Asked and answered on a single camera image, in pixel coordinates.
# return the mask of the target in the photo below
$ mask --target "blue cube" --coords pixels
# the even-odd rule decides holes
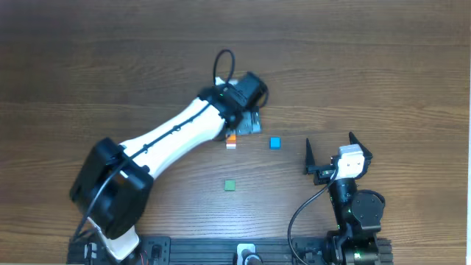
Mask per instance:
[[[271,137],[270,138],[270,149],[279,150],[281,148],[281,139],[280,137]]]

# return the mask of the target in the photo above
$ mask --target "green cube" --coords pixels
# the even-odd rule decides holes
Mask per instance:
[[[226,180],[224,183],[225,191],[236,191],[236,181],[235,180]]]

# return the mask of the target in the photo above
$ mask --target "small block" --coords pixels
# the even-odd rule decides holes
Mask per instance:
[[[280,137],[271,137],[270,138],[270,149],[279,150],[281,148],[281,139]]]
[[[236,181],[235,180],[226,180],[224,183],[225,191],[236,191]]]

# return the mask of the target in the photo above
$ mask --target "wood grain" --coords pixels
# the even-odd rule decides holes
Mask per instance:
[[[236,150],[206,143],[165,171],[140,233],[285,237],[319,189],[302,175],[305,138],[326,163],[352,130],[375,156],[359,184],[387,200],[380,236],[396,264],[463,264],[469,10],[465,0],[1,1],[0,262],[64,263],[80,218],[68,190],[92,145],[179,113],[231,48],[235,75],[254,71],[270,88],[263,134]],[[268,150],[272,135],[281,150]],[[293,233],[334,227],[323,196]]]

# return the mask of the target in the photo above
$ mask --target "wooden table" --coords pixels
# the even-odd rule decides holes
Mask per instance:
[[[461,0],[135,0],[0,3],[0,262],[64,263],[81,217],[68,191],[90,148],[178,114],[218,50],[271,91],[263,134],[210,142],[161,175],[140,233],[285,237],[352,130],[375,156],[396,264],[463,264],[470,3]],[[270,136],[282,148],[268,148]],[[224,180],[236,192],[224,192]],[[335,229],[326,195],[296,236]]]

